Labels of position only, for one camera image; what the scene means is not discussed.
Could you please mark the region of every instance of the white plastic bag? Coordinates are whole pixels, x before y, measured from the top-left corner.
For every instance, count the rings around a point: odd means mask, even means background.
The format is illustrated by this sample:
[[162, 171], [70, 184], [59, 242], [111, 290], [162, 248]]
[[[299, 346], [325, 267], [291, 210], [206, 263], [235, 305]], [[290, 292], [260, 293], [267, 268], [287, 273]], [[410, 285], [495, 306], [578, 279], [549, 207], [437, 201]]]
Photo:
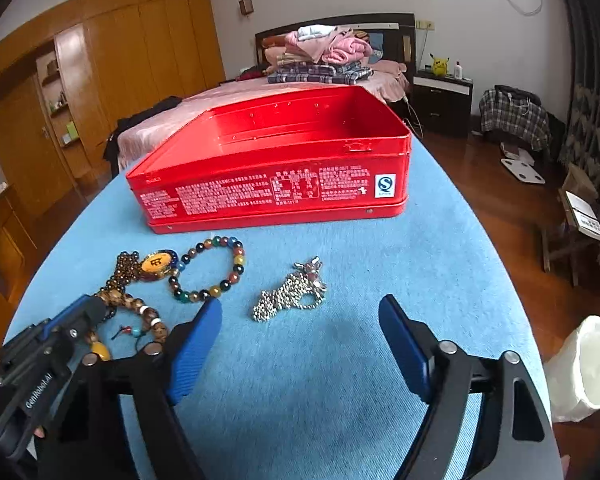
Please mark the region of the white plastic bag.
[[579, 422], [600, 409], [600, 317], [589, 316], [544, 365], [554, 422]]

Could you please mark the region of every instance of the silver pendant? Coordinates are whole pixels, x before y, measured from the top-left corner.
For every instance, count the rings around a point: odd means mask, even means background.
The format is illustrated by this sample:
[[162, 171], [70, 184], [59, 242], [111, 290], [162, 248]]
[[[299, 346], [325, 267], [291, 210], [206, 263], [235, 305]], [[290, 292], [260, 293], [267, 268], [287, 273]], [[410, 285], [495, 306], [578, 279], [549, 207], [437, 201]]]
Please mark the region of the silver pendant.
[[[268, 321], [279, 310], [300, 308], [302, 310], [316, 308], [324, 300], [327, 285], [320, 279], [322, 262], [314, 256], [305, 264], [294, 263], [298, 270], [289, 273], [285, 281], [275, 290], [263, 290], [258, 303], [253, 307], [253, 320], [257, 322]], [[303, 296], [313, 296], [311, 304], [302, 304]]]

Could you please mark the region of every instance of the pikachu plush toy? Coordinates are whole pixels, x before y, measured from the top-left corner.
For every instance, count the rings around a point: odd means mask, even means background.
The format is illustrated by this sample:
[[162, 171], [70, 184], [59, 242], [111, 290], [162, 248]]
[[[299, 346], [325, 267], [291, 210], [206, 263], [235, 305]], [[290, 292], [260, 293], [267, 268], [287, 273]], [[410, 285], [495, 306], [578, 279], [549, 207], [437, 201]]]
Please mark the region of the pikachu plush toy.
[[433, 60], [433, 65], [431, 65], [431, 71], [433, 72], [433, 75], [441, 75], [441, 76], [445, 76], [446, 75], [446, 64], [449, 61], [449, 58], [447, 57], [446, 59], [444, 59], [443, 57], [433, 57], [433, 54], [429, 54], [431, 56], [431, 59]]

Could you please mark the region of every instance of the door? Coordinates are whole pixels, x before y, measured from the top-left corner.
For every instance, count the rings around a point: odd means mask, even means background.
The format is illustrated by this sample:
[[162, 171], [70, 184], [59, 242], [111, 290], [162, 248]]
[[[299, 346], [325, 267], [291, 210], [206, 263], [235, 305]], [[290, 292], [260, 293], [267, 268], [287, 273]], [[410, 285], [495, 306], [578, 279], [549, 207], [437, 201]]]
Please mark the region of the door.
[[0, 164], [33, 217], [73, 189], [40, 109], [34, 76], [0, 100]]

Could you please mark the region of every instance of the plaid shirt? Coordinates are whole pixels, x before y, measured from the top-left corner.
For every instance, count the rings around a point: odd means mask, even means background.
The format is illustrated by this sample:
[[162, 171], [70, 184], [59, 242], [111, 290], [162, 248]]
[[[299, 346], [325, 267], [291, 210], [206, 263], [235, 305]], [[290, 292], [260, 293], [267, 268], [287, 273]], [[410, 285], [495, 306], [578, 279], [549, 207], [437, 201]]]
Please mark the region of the plaid shirt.
[[528, 100], [512, 99], [495, 88], [485, 91], [480, 99], [482, 130], [503, 130], [531, 144], [535, 151], [551, 142], [546, 110]]
[[359, 79], [366, 79], [374, 72], [369, 67], [360, 66], [360, 62], [357, 62], [358, 66], [353, 70], [347, 70], [346, 72], [335, 72], [337, 70], [335, 65], [316, 65], [307, 63], [306, 67], [302, 67], [300, 70], [322, 70], [324, 73], [295, 73], [288, 72], [287, 67], [279, 68], [280, 72], [274, 72], [267, 77], [269, 83], [295, 83], [295, 82], [313, 82], [313, 83], [333, 83], [333, 84], [344, 84], [344, 85], [355, 85]]

